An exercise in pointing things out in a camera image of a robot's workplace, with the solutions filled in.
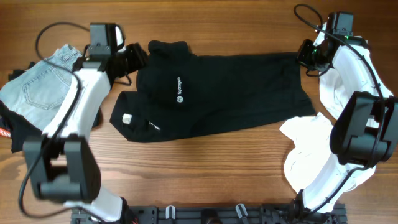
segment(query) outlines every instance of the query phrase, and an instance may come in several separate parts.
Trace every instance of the wooden surface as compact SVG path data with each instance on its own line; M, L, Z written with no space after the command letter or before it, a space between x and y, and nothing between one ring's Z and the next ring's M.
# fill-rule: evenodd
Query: wooden surface
M355 14L354 33L369 40L379 76L398 94L397 1L307 2L324 19L336 11ZM0 84L5 84L7 71L37 61L36 35L41 28L57 21L85 26L90 22L117 22L124 27L127 43L139 42L145 49L150 40L157 39L185 40L198 55L295 52L304 39L316 37L311 28L294 16L292 10L297 3L271 0L0 4ZM315 16L308 18L318 22ZM55 27L44 34L40 49L49 56L65 43L83 49L88 41L86 32ZM331 118L320 104L318 80L303 72L302 86L316 110ZM178 141L128 142L108 121L120 91L133 89L116 85L111 90L101 107L104 123L90 136L103 184L130 205L258 205L288 203L295 197L283 172L284 160L294 148L293 142L279 131L283 122ZM11 154L10 146L9 139L0 138L0 223L69 223L69 213L47 220L29 220L20 214L17 194L26 166L22 153ZM349 223L397 223L397 186L395 153L389 161L377 165L376 173L366 183L340 198L348 209ZM54 204L37 202L30 186L25 204L36 213L57 209Z

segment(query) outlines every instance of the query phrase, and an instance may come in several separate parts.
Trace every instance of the robotic hand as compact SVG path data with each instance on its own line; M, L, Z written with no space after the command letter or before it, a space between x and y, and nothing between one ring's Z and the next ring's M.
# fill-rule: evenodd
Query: robotic hand
M361 72L363 77L369 77L375 83L378 96L353 91L331 132L330 148L334 154L314 182L300 191L290 204L178 209L174 206L129 207L123 198L106 190L101 185L100 169L88 147L90 128L114 80L142 68L147 55L138 44L125 47L123 32L116 24L90 24L91 44L87 46L90 56L84 55L76 62L76 72L71 72L75 79L68 95L56 117L44 129L43 136L24 144L29 169L19 197L22 213L43 218L72 209L71 223L346 223L344 205L333 205L346 190L345 183L353 178L354 172L362 175L379 161L391 157L397 143L398 101L392 96L383 98L370 59L356 50L367 48L367 43L362 38L353 37L352 14L331 14L325 30L321 29L320 15L321 26L315 26L295 14L325 34L315 45L311 40L305 40L297 58L301 65L309 71L320 71L320 75L329 68L335 68L341 77ZM341 61L341 57L350 60ZM337 66L337 61L342 62L342 66ZM366 127L370 116L380 123L378 128ZM50 160L60 154L66 155L67 164L51 165ZM22 197L28 178L37 198L64 203L67 209L50 215L27 213Z

